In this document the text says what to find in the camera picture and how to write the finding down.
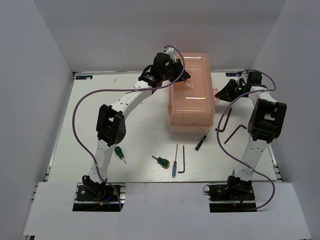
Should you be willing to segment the small brown hex key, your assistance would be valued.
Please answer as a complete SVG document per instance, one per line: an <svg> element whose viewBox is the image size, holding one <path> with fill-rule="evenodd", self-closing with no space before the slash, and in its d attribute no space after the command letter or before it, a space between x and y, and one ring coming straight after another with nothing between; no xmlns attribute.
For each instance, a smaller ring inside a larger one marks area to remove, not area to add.
<svg viewBox="0 0 320 240"><path fill-rule="evenodd" d="M183 169L181 171L178 171L178 174L183 174L186 170L186 154L185 154L185 145L182 146L182 163L183 163Z"/></svg>

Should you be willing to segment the pink plastic toolbox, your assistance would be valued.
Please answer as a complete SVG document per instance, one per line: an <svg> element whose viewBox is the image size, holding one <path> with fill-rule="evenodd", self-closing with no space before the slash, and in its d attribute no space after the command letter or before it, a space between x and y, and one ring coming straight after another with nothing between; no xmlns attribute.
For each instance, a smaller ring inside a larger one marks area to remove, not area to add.
<svg viewBox="0 0 320 240"><path fill-rule="evenodd" d="M204 135L214 125L215 98L209 56L206 53L182 54L186 81L174 83L168 90L167 114L174 134Z"/></svg>

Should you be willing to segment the black green precision screwdriver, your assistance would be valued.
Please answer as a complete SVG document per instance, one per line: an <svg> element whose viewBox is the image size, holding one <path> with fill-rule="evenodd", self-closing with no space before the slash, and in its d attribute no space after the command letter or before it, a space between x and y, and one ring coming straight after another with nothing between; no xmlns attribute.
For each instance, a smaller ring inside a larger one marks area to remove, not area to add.
<svg viewBox="0 0 320 240"><path fill-rule="evenodd" d="M200 149L200 147L202 146L203 142L206 140L207 135L210 131L208 131L199 141L199 143L196 145L195 150L198 151Z"/></svg>

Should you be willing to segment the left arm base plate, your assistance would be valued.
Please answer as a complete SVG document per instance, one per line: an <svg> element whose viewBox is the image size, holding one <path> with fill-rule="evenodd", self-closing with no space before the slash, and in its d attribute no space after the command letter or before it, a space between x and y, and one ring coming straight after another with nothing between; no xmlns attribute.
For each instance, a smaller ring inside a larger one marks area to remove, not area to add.
<svg viewBox="0 0 320 240"><path fill-rule="evenodd" d="M126 197L126 185L115 184L114 185L118 194L119 199L115 190L110 185L105 185L102 193L97 196L94 195L87 187L82 183L78 183L76 187L75 197L73 201L73 212L120 212L120 207L124 206Z"/></svg>

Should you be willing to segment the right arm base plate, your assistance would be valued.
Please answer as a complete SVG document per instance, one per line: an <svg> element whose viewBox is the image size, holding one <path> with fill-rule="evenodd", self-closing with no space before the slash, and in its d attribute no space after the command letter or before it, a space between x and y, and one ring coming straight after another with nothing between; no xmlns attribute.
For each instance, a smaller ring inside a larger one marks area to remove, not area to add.
<svg viewBox="0 0 320 240"><path fill-rule="evenodd" d="M251 186L246 193L229 193L226 184L208 183L203 187L208 195L210 213L250 213L257 211Z"/></svg>

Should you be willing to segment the large brown hex key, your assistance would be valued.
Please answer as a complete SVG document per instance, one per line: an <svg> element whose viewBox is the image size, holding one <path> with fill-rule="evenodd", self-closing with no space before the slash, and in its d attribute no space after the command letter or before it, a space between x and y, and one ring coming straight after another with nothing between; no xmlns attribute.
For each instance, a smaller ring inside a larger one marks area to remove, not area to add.
<svg viewBox="0 0 320 240"><path fill-rule="evenodd" d="M226 130L228 121L229 121L229 119L230 119L231 112L232 112L232 108L230 108L230 109L228 110L222 128L220 128L220 129L217 129L217 128L216 128L215 131L219 131L220 133L223 133L223 132Z"/></svg>

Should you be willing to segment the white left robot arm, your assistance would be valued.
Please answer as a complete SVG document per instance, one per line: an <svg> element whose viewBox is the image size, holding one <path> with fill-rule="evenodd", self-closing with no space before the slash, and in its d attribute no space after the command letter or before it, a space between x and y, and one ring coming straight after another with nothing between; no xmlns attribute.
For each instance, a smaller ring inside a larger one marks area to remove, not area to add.
<svg viewBox="0 0 320 240"><path fill-rule="evenodd" d="M184 69L184 60L176 58L179 53L173 46L166 46L164 52L157 53L153 64L143 70L133 88L111 105L103 104L99 108L97 149L89 173L82 177L83 185L94 199L99 200L105 196L108 166L115 147L125 138L125 121L129 114L160 89L164 81L177 83L191 77Z"/></svg>

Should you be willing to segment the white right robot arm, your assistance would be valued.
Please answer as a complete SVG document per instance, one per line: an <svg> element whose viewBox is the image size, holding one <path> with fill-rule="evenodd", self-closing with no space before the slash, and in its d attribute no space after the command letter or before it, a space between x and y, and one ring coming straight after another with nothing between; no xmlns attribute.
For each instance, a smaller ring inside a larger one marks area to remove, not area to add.
<svg viewBox="0 0 320 240"><path fill-rule="evenodd" d="M279 137L282 131L287 105L275 100L270 92L276 90L262 84L266 74L258 70L242 70L236 74L237 79L231 79L215 97L229 102L230 108L240 98L249 98L253 104L247 132L248 142L244 153L232 174L227 179L226 195L236 200L250 191L255 169L264 150Z"/></svg>

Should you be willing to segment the green orange stubby screwdriver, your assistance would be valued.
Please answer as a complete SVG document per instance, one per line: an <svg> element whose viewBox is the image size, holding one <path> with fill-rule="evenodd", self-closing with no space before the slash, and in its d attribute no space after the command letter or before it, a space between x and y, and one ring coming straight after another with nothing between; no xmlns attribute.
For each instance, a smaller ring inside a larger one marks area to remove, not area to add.
<svg viewBox="0 0 320 240"><path fill-rule="evenodd" d="M168 169L170 166L170 162L162 157L155 157L155 156L151 156L153 159L155 159L157 161L158 164L160 164L163 168Z"/></svg>

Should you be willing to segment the blue red handled screwdriver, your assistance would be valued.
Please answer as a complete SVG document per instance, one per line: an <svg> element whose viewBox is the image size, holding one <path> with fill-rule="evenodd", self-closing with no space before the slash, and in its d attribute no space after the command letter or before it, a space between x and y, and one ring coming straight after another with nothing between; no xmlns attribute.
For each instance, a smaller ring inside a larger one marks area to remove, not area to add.
<svg viewBox="0 0 320 240"><path fill-rule="evenodd" d="M175 156L174 156L174 162L173 162L173 166L172 166L172 178L176 177L177 174L177 156L178 156L178 144L176 145L176 149L175 149Z"/></svg>

